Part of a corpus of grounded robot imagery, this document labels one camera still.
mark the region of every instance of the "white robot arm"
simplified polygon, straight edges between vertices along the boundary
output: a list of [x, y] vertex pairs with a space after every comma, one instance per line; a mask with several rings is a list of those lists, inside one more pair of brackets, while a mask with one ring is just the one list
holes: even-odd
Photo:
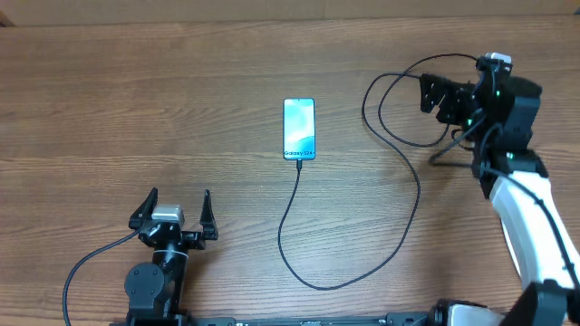
[[[550, 180], [537, 173], [523, 171], [514, 171], [510, 177], [544, 200], [556, 222], [570, 260], [574, 265], [580, 265], [580, 255], [554, 205]], [[507, 247], [521, 276], [522, 288], [526, 289], [532, 282], [543, 283], [545, 280], [554, 280], [563, 288], [574, 289], [554, 232], [534, 199], [511, 181], [498, 177], [489, 200], [501, 219]]]

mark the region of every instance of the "wooden table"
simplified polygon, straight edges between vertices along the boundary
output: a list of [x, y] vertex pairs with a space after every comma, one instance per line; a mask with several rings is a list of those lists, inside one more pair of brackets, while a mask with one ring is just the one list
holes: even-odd
[[[363, 126], [372, 79], [435, 53], [493, 51], [544, 87], [532, 147], [580, 245], [577, 17], [0, 29], [0, 324], [62, 325], [66, 275], [130, 232], [152, 187], [161, 203], [184, 206], [187, 228], [198, 227], [212, 191], [220, 237], [191, 253], [184, 293], [196, 316], [381, 315], [427, 310], [440, 297], [506, 311], [521, 285], [498, 219], [469, 171], [428, 166], [437, 149], [401, 145], [420, 175], [420, 206], [378, 273], [317, 292], [276, 247], [295, 182], [294, 162], [282, 159], [284, 98], [315, 98], [318, 148], [304, 163], [285, 252], [307, 281], [333, 285], [394, 249], [416, 195], [408, 168]], [[460, 58], [417, 72], [477, 79]], [[371, 94], [373, 126], [387, 85]], [[419, 101], [417, 82], [403, 81], [383, 116], [400, 136], [427, 142], [444, 126]], [[460, 150], [449, 157], [469, 161]], [[125, 274], [150, 257], [131, 240], [85, 264], [69, 292], [73, 324], [122, 319]]]

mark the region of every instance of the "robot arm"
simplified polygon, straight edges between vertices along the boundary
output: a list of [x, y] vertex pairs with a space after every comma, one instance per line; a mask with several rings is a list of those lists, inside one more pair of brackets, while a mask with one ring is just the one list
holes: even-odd
[[480, 57], [476, 68], [477, 84], [423, 74], [421, 110], [439, 105], [437, 120], [461, 126], [463, 138], [474, 143], [473, 175], [499, 214], [524, 292], [505, 318], [470, 304], [438, 303], [430, 319], [439, 314], [437, 325], [560, 325], [568, 313], [578, 323], [580, 274], [574, 265], [580, 256], [557, 213], [547, 170], [527, 148], [542, 88], [510, 76], [511, 58], [503, 54]]
[[[524, 171], [514, 171], [510, 177], [544, 200], [556, 222], [570, 260], [574, 265], [579, 265], [580, 255], [556, 210], [549, 179]], [[522, 288], [526, 289], [532, 282], [554, 280], [563, 288], [574, 289], [552, 228], [534, 200], [504, 177], [496, 180], [489, 200], [504, 226], [507, 246], [521, 276]]]

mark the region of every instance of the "phone screen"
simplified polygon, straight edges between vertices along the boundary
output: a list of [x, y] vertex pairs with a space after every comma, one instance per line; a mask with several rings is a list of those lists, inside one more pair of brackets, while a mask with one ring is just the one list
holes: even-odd
[[315, 157], [314, 99], [284, 100], [284, 158]]

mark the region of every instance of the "black cable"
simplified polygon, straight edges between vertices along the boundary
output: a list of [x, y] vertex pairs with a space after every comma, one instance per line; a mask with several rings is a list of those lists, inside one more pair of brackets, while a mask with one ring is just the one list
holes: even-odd
[[506, 173], [503, 173], [503, 172], [496, 170], [494, 168], [483, 167], [481, 169], [483, 170], [483, 172], [491, 173], [497, 177], [504, 177], [509, 182], [514, 184], [516, 187], [518, 187], [521, 191], [523, 191], [526, 195], [532, 197], [532, 199], [534, 199], [536, 204], [538, 204], [540, 206], [540, 208], [542, 209], [542, 211], [546, 215], [546, 219], [547, 219], [548, 223], [550, 224], [550, 227], [552, 228], [552, 232], [554, 233], [554, 238], [556, 239], [558, 249], [560, 250], [560, 253], [562, 254], [562, 258], [564, 259], [565, 268], [568, 271], [568, 273], [570, 274], [570, 278], [572, 279], [572, 283], [574, 284], [574, 287], [577, 291], [580, 290], [580, 282], [578, 282], [578, 277], [576, 276], [576, 273], [575, 273], [574, 264], [570, 260], [570, 256], [568, 255], [568, 252], [566, 250], [566, 246], [564, 245], [564, 240], [562, 239], [562, 236], [560, 235], [560, 232], [558, 231], [556, 221], [554, 220], [554, 217], [552, 216], [552, 214], [550, 214], [550, 211], [547, 209], [546, 204], [544, 204], [544, 200], [538, 198], [534, 192], [532, 192], [526, 186], [522, 185], [521, 183], [519, 183], [517, 180], [510, 177]]
[[469, 55], [469, 54], [463, 54], [463, 53], [444, 53], [444, 54], [437, 54], [437, 55], [432, 55], [430, 57], [421, 59], [419, 61], [417, 61], [416, 63], [412, 64], [409, 68], [407, 68], [404, 72], [402, 73], [394, 73], [392, 75], [398, 75], [397, 78], [395, 78], [394, 81], [392, 81], [391, 86], [389, 86], [389, 88], [387, 89], [387, 91], [384, 93], [384, 95], [382, 95], [382, 99], [381, 102], [379, 103], [379, 109], [378, 109], [378, 115], [379, 115], [379, 122], [381, 123], [382, 128], [387, 131], [387, 133], [389, 135], [391, 135], [391, 137], [393, 137], [394, 139], [397, 139], [398, 141], [400, 141], [403, 144], [407, 144], [410, 146], [414, 146], [414, 147], [420, 147], [420, 148], [428, 148], [428, 147], [433, 147], [438, 145], [444, 138], [445, 135], [447, 134], [447, 131], [450, 129], [450, 125], [447, 125], [447, 128], [445, 129], [445, 131], [443, 132], [443, 134], [439, 137], [439, 139], [433, 141], [432, 143], [429, 144], [418, 144], [418, 143], [414, 143], [412, 141], [408, 141], [405, 139], [402, 139], [401, 137], [395, 135], [394, 133], [392, 133], [387, 126], [385, 125], [384, 121], [382, 120], [382, 115], [381, 115], [381, 111], [382, 111], [382, 104], [384, 103], [384, 100], [387, 98], [387, 95], [389, 94], [389, 92], [391, 91], [391, 89], [395, 86], [395, 84], [397, 82], [399, 82], [403, 77], [413, 77], [413, 78], [418, 78], [415, 77], [414, 75], [409, 75], [409, 72], [416, 67], [417, 65], [421, 64], [422, 62], [426, 62], [428, 60], [433, 60], [433, 59], [438, 59], [438, 58], [442, 58], [442, 57], [453, 57], [453, 56], [458, 56], [458, 57], [465, 57], [465, 58], [470, 58], [474, 61], [477, 60], [476, 57], [474, 57], [473, 55]]
[[290, 271], [290, 273], [292, 273], [292, 275], [298, 280], [300, 281], [302, 284], [308, 286], [309, 288], [315, 289], [315, 290], [319, 290], [319, 291], [331, 291], [331, 290], [337, 290], [340, 288], [343, 288], [347, 285], [350, 285], [352, 283], [356, 283], [359, 282], [360, 280], [366, 278], [367, 276], [372, 275], [373, 273], [377, 272], [378, 270], [380, 270], [384, 265], [386, 265], [398, 252], [399, 249], [401, 249], [402, 244], [405, 241], [405, 238], [407, 237], [407, 234], [409, 233], [409, 229], [411, 228], [411, 224], [413, 221], [413, 218], [415, 217], [415, 212], [417, 211], [417, 206], [419, 205], [419, 199], [421, 198], [421, 183], [419, 181], [419, 176], [417, 175], [417, 172], [415, 171], [415, 168], [413, 167], [413, 165], [410, 163], [410, 161], [407, 159], [407, 157], [401, 152], [400, 149], [398, 149], [393, 143], [391, 143], [390, 141], [388, 141], [385, 137], [381, 136], [381, 134], [379, 134], [375, 129], [373, 129], [371, 127], [371, 124], [369, 123], [369, 121], [366, 118], [366, 114], [365, 114], [365, 104], [366, 104], [366, 100], [369, 97], [369, 93], [371, 92], [372, 86], [381, 78], [383, 77], [387, 77], [387, 76], [397, 76], [397, 79], [395, 79], [395, 81], [391, 84], [391, 86], [389, 87], [389, 89], [385, 92], [384, 96], [382, 97], [381, 100], [381, 104], [379, 105], [379, 119], [381, 121], [382, 126], [384, 127], [384, 129], [395, 139], [397, 139], [398, 141], [405, 143], [407, 145], [411, 145], [411, 146], [415, 146], [415, 147], [432, 147], [435, 146], [437, 144], [439, 144], [444, 138], [445, 135], [447, 134], [450, 126], [448, 125], [447, 128], [445, 129], [445, 131], [443, 132], [443, 134], [440, 136], [439, 139], [437, 139], [436, 141], [430, 143], [430, 144], [417, 144], [417, 143], [413, 143], [410, 141], [407, 141], [405, 139], [402, 139], [396, 135], [394, 135], [390, 130], [387, 129], [387, 127], [384, 125], [382, 119], [381, 119], [381, 106], [382, 103], [384, 102], [384, 99], [386, 97], [386, 95], [389, 93], [389, 91], [392, 89], [392, 87], [403, 77], [411, 77], [411, 78], [415, 78], [415, 79], [419, 79], [419, 76], [417, 75], [413, 75], [413, 74], [409, 74], [409, 71], [415, 67], [416, 65], [431, 60], [431, 59], [436, 59], [436, 58], [440, 58], [440, 57], [447, 57], [447, 56], [462, 56], [462, 57], [467, 57], [473, 60], [477, 60], [476, 57], [468, 55], [468, 54], [462, 54], [462, 53], [447, 53], [447, 54], [439, 54], [439, 55], [433, 55], [431, 57], [427, 57], [424, 59], [419, 60], [418, 62], [414, 63], [411, 67], [407, 68], [407, 70], [403, 73], [396, 73], [396, 72], [387, 72], [387, 73], [383, 73], [381, 75], [379, 75], [377, 78], [374, 79], [374, 81], [372, 81], [371, 85], [369, 86], [369, 88], [367, 89], [366, 93], [364, 94], [364, 98], [362, 99], [362, 107], [361, 107], [361, 114], [362, 114], [362, 119], [364, 120], [364, 123], [366, 124], [367, 128], [375, 135], [377, 136], [380, 140], [384, 141], [387, 145], [389, 145], [392, 149], [394, 149], [403, 159], [403, 161], [405, 162], [405, 164], [407, 164], [407, 167], [409, 167], [409, 170], [411, 171], [414, 179], [415, 179], [415, 183], [417, 184], [417, 196], [415, 199], [415, 204], [413, 205], [413, 209], [411, 211], [411, 216], [409, 217], [409, 222], [407, 222], [407, 225], [405, 226], [405, 230], [403, 231], [403, 234], [401, 236], [401, 240], [399, 242], [399, 244], [397, 244], [397, 247], [392, 251], [392, 253], [382, 262], [380, 263], [378, 266], [376, 266], [375, 268], [371, 269], [369, 272], [356, 277], [354, 279], [352, 279], [351, 281], [345, 282], [345, 283], [341, 283], [335, 286], [317, 286], [317, 285], [313, 285], [310, 284], [309, 282], [303, 280], [295, 271], [294, 269], [290, 266], [290, 264], [288, 263], [288, 261], [285, 258], [284, 255], [284, 251], [282, 250], [282, 242], [281, 242], [281, 235], [282, 235], [282, 226], [284, 225], [284, 221], [288, 215], [288, 212], [290, 211], [290, 206], [292, 205], [292, 202], [294, 201], [294, 197], [296, 194], [296, 190], [298, 189], [298, 182], [300, 181], [300, 171], [302, 169], [302, 161], [298, 160], [296, 162], [296, 169], [298, 171], [297, 175], [296, 175], [296, 183], [295, 183], [295, 187], [294, 187], [294, 191], [292, 192], [292, 195], [290, 196], [290, 200], [288, 201], [288, 206], [286, 207], [286, 211], [284, 212], [284, 216], [282, 217], [282, 221], [280, 221], [280, 226], [278, 227], [278, 250], [280, 251], [280, 255], [282, 256], [282, 260], [284, 261], [284, 264], [286, 265], [286, 267], [288, 268], [288, 270]]
[[119, 239], [117, 241], [115, 241], [112, 244], [107, 244], [104, 247], [97, 249], [95, 251], [93, 251], [90, 254], [87, 254], [86, 256], [83, 257], [83, 259], [81, 259], [79, 261], [79, 263], [77, 263], [71, 270], [71, 272], [69, 273], [69, 277], [66, 278], [66, 283], [64, 283], [64, 289], [63, 289], [63, 316], [64, 316], [64, 324], [66, 326], [71, 326], [71, 320], [69, 319], [69, 310], [67, 308], [67, 296], [68, 296], [68, 292], [69, 292], [69, 285], [71, 284], [71, 280], [73, 279], [74, 274], [76, 273], [76, 271], [79, 269], [79, 267], [81, 267], [82, 264], [84, 264], [86, 261], [88, 261], [89, 259], [93, 258], [95, 255], [100, 254], [106, 250], [109, 250], [111, 248], [113, 248], [116, 245], [120, 245], [124, 242], [126, 242], [127, 240], [131, 239], [133, 236], [137, 235], [137, 233], [139, 232], [139, 230], [136, 230], [135, 232], [133, 232], [130, 235], [125, 236], [122, 239]]
[[495, 130], [498, 130], [499, 132], [503, 132], [503, 130], [501, 128], [501, 123], [499, 123], [499, 122], [494, 123], [493, 126], [491, 126], [491, 128], [489, 128], [488, 131], [486, 131], [485, 135], [483, 135], [483, 139], [481, 140], [481, 143], [479, 144], [479, 157], [480, 158], [483, 158], [484, 152], [486, 150], [486, 146], [488, 145], [489, 136], [491, 136], [491, 134]]
[[[454, 129], [451, 131], [451, 138], [453, 140], [455, 140], [455, 134], [457, 134], [458, 132], [461, 132], [462, 129]], [[473, 151], [473, 147], [467, 147], [467, 146], [463, 146], [461, 145], [461, 143], [458, 143], [457, 146], [461, 147], [462, 149], [465, 149], [466, 151]]]
[[443, 155], [445, 155], [445, 153], [447, 153], [448, 151], [450, 151], [451, 149], [456, 147], [462, 140], [464, 140], [467, 136], [469, 136], [472, 132], [474, 132], [483, 123], [483, 121], [485, 121], [485, 119], [486, 119], [486, 116], [484, 115], [476, 123], [471, 125], [471, 127], [469, 129], [467, 129], [465, 132], [463, 132], [461, 134], [461, 136], [459, 136], [455, 140], [453, 140], [446, 148], [431, 155], [429, 158], [429, 164], [431, 164], [432, 166], [439, 166], [439, 167], [447, 166], [447, 167], [471, 168], [471, 165], [468, 163], [453, 163], [453, 162], [439, 163], [439, 162], [435, 162], [435, 161], [437, 159], [439, 159], [440, 157], [442, 157]]
[[491, 73], [491, 98], [492, 99], [494, 96], [496, 96], [494, 91], [496, 91], [496, 74], [492, 72]]

